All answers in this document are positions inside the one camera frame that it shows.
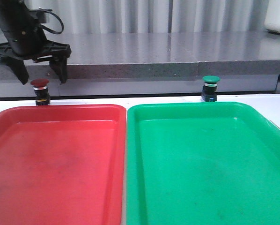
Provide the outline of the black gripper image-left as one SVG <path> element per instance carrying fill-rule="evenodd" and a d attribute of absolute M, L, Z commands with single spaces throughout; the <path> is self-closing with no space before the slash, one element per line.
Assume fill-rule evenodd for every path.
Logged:
<path fill-rule="evenodd" d="M 29 74 L 23 60 L 38 60 L 48 56 L 51 69 L 61 84 L 67 82 L 67 58 L 70 45 L 50 41 L 44 31 L 47 27 L 36 25 L 0 25 L 7 42 L 0 43 L 0 66 L 12 72 L 25 85 Z"/>

